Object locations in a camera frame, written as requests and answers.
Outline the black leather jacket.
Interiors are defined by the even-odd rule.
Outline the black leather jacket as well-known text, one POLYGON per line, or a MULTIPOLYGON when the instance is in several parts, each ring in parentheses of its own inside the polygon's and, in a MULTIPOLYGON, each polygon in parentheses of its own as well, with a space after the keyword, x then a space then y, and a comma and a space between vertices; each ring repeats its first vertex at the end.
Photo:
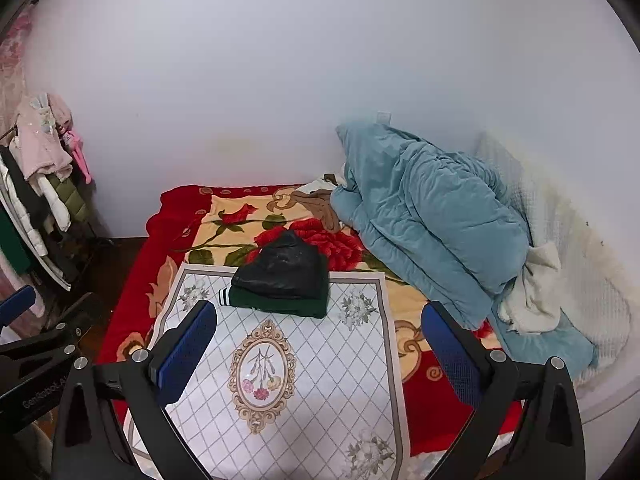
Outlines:
POLYGON ((328 273, 318 248, 285 230, 236 270, 232 285, 270 298, 319 299, 328 273))

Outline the green hanging garment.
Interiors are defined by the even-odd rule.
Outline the green hanging garment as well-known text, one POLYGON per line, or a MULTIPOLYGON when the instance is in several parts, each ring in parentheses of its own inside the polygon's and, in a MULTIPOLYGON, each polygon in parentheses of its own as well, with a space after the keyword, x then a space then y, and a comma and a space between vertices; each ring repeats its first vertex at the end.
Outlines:
POLYGON ((0 246, 16 274, 22 275, 29 270, 29 256, 3 206, 0 206, 0 246))

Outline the white puffer jacket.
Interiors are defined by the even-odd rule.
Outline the white puffer jacket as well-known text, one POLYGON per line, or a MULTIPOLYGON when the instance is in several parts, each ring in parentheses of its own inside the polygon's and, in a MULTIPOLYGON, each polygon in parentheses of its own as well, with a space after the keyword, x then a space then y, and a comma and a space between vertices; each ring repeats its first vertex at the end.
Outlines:
POLYGON ((70 228, 70 211, 44 174, 36 174, 35 184, 29 183, 8 148, 1 148, 1 177, 9 200, 23 227, 29 243, 39 257, 48 254, 41 231, 49 233, 53 222, 62 232, 70 228))

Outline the cream fleece blanket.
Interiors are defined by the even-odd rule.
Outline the cream fleece blanket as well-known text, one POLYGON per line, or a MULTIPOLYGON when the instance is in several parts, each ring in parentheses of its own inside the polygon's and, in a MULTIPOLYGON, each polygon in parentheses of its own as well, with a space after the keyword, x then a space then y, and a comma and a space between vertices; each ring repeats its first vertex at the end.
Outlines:
POLYGON ((561 260, 553 242, 528 248, 521 273, 498 307, 509 332, 520 335, 555 330, 561 317, 561 260))

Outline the olive green puffer jacket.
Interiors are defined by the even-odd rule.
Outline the olive green puffer jacket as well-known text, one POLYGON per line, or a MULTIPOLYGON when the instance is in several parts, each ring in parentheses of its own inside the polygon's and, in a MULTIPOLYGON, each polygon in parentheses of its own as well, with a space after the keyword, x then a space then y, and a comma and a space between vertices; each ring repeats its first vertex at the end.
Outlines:
POLYGON ((90 208, 74 185, 72 178, 61 181, 55 174, 49 174, 48 180, 58 194, 58 198, 70 213, 70 218, 79 223, 86 223, 90 219, 90 208))

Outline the white checkered mattress sheet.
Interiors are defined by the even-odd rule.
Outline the white checkered mattress sheet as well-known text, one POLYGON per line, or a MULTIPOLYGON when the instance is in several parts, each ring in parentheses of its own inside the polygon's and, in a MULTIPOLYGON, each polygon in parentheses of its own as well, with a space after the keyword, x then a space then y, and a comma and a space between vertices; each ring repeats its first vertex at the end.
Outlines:
POLYGON ((519 361, 560 356, 575 379, 586 435, 587 476, 629 479, 639 459, 639 287, 559 184, 523 150, 484 133, 477 158, 508 188, 537 246, 551 243, 561 269, 558 327, 497 335, 519 361))

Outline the white patterned mat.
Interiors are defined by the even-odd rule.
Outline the white patterned mat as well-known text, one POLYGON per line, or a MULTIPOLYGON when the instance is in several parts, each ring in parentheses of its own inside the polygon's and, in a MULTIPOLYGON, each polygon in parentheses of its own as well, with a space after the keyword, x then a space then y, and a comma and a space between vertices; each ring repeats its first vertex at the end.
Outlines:
POLYGON ((382 274, 334 272, 322 318, 218 306, 168 415, 216 479, 401 479, 404 394, 382 274))

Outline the pink hanger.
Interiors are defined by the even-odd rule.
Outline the pink hanger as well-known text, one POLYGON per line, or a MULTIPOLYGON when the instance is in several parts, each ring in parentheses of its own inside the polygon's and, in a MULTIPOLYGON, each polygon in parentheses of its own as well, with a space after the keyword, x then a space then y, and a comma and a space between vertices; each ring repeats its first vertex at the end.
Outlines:
POLYGON ((72 156, 74 162, 85 179, 85 184, 89 185, 93 181, 93 177, 91 171, 88 166, 88 162, 86 161, 84 152, 82 148, 84 144, 82 144, 81 137, 75 132, 74 129, 68 129, 62 134, 62 141, 66 147, 66 150, 72 156))

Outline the pink garment on rack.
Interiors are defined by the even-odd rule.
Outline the pink garment on rack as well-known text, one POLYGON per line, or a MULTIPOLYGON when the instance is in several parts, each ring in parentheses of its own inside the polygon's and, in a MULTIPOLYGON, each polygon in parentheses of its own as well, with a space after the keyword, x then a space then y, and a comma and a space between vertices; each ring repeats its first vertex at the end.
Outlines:
POLYGON ((36 174, 55 174, 66 180, 73 159, 62 147, 47 93, 24 96, 16 111, 18 148, 26 179, 36 174))

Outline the red floral blanket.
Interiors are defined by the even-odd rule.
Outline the red floral blanket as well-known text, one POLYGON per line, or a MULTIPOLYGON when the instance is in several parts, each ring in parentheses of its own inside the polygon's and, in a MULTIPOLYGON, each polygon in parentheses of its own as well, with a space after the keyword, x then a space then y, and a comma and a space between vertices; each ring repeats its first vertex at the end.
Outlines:
POLYGON ((472 413, 459 401, 420 330, 425 297, 375 258, 348 226, 330 233, 291 193, 297 185, 206 188, 186 185, 160 196, 146 238, 125 281, 101 349, 100 363, 122 360, 147 344, 181 263, 240 266, 283 230, 317 246, 332 271, 375 271, 386 289, 398 336, 410 453, 443 451, 472 413))

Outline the light blue quilt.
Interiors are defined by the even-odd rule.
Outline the light blue quilt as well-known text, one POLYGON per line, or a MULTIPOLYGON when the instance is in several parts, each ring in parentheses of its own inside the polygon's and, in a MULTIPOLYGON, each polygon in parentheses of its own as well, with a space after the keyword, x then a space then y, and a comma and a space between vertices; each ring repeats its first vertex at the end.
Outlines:
POLYGON ((548 330, 529 330, 506 305, 515 299, 536 310, 523 287, 532 242, 495 170, 379 124, 343 124, 336 133, 344 182, 331 205, 375 258, 466 330, 489 323, 512 359, 558 356, 573 379, 588 370, 593 344, 563 311, 548 330))

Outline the green sweater with striped cuffs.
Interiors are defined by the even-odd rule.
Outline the green sweater with striped cuffs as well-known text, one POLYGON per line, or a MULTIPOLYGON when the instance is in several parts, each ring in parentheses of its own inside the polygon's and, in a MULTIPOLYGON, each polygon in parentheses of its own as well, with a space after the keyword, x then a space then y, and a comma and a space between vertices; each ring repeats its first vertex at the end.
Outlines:
POLYGON ((302 318, 325 318, 329 304, 329 270, 326 260, 322 259, 319 270, 314 272, 318 278, 320 294, 318 298, 274 298, 255 294, 244 288, 229 285, 219 289, 216 299, 220 306, 252 309, 260 312, 296 315, 302 318))

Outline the brown garment on bed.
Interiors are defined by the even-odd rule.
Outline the brown garment on bed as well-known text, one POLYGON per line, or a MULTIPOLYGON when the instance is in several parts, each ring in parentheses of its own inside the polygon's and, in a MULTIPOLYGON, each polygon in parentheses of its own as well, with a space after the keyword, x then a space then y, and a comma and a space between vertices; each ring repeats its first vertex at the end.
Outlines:
POLYGON ((344 178, 339 174, 322 174, 317 179, 296 188, 291 197, 319 220, 323 229, 337 233, 341 231, 342 224, 331 205, 331 195, 343 183, 344 178))

